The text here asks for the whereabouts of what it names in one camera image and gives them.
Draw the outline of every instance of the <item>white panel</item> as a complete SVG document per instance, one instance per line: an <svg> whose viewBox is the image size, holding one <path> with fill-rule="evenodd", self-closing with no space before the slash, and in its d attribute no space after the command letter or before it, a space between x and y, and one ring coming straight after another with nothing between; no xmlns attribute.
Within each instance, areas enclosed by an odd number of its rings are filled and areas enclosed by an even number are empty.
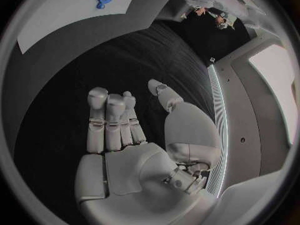
<svg viewBox="0 0 300 225"><path fill-rule="evenodd" d="M125 14L131 1L112 0L104 9L97 9L98 0L45 0L17 38L21 52L25 53L40 39L68 24L97 16Z"/></svg>
<svg viewBox="0 0 300 225"><path fill-rule="evenodd" d="M292 93L295 72L287 51L273 44L252 56L249 61L275 94L284 117L289 142L293 144L297 131L298 110Z"/></svg>

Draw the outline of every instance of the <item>white light strip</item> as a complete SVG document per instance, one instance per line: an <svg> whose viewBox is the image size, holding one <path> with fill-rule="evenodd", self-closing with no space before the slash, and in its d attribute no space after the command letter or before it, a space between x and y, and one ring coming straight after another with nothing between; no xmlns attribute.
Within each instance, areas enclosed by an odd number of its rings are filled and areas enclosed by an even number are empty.
<svg viewBox="0 0 300 225"><path fill-rule="evenodd" d="M216 196L216 197L218 198L218 197L220 196L220 192L221 192L222 187L223 187L224 178L225 178L225 173L226 173L226 168L227 168L229 136L228 136L228 120L227 120L227 113L226 113L226 107L225 107L225 103L224 103L224 97L223 97L221 85L220 85L220 82L219 82L219 79L218 79L218 76L217 76L217 73L216 73L216 70L215 70L214 65L212 64L211 67L212 67L212 70L213 70L213 72L214 72L214 74L215 74L216 81L217 81L217 85L218 85L218 87L219 87L220 94L221 94L222 106L223 106L224 114L225 114L225 130L226 130L225 165L224 165L224 171L223 171L223 175L222 175L221 185L220 185L220 187L219 187L219 191L218 191L217 196Z"/></svg>

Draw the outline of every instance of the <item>person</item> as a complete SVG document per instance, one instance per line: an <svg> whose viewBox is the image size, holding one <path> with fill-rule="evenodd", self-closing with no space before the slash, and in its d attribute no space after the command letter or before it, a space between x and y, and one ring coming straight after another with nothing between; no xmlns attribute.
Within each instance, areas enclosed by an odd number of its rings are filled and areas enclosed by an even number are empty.
<svg viewBox="0 0 300 225"><path fill-rule="evenodd" d="M198 16L205 15L206 12L209 13L213 18L215 18L215 25L218 29L226 29L228 28L228 26L231 27L233 30L235 29L234 23L237 20L237 17L213 7L198 7L195 9L195 13Z"/></svg>

